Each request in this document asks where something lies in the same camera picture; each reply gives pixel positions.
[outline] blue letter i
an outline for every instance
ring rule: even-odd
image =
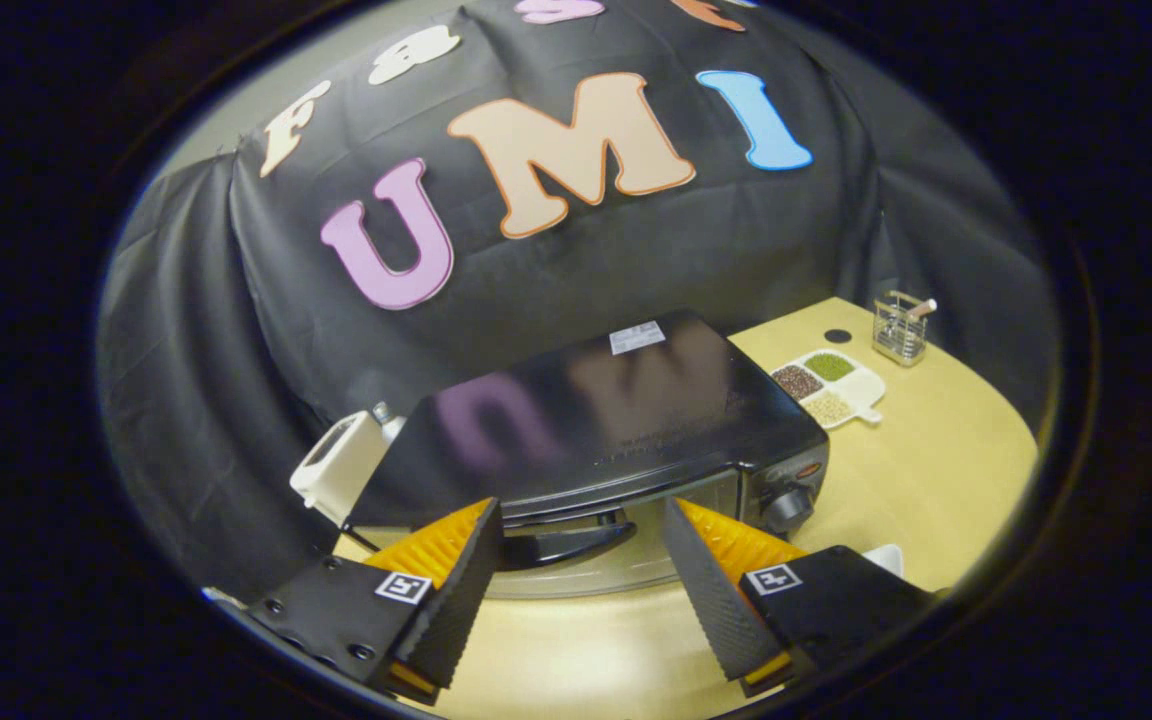
[[[785,120],[763,92],[763,78],[749,73],[705,70],[696,82],[713,88],[732,106],[736,119],[745,127],[751,146],[745,159],[755,168],[789,170],[812,162],[812,152],[799,145],[785,127]]]

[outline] metal wire basket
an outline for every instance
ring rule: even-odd
[[[915,318],[910,310],[922,300],[889,290],[874,300],[874,350],[910,367],[927,350],[927,317]]]

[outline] beige letter m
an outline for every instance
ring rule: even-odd
[[[526,237],[562,222],[567,202],[544,191],[536,168],[590,205],[602,202],[607,149],[616,154],[616,189],[649,195],[684,184],[696,168],[664,135],[635,73],[608,73],[576,86],[573,123],[513,99],[494,100],[452,120],[447,132],[473,141],[506,204],[500,232]]]

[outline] black toaster oven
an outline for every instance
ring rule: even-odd
[[[790,537],[828,456],[803,407],[679,310],[424,397],[342,530],[381,547],[498,497],[492,596],[609,592],[675,577],[665,497]]]

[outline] pink letter u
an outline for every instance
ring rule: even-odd
[[[335,211],[323,226],[325,245],[338,251],[362,295],[385,310],[419,305],[442,290],[452,276],[452,241],[420,185],[424,174],[425,161],[415,158],[397,165],[376,182],[376,198],[393,202],[416,242],[419,255],[410,268],[396,273],[380,259],[371,237],[362,229],[364,209],[361,200]]]

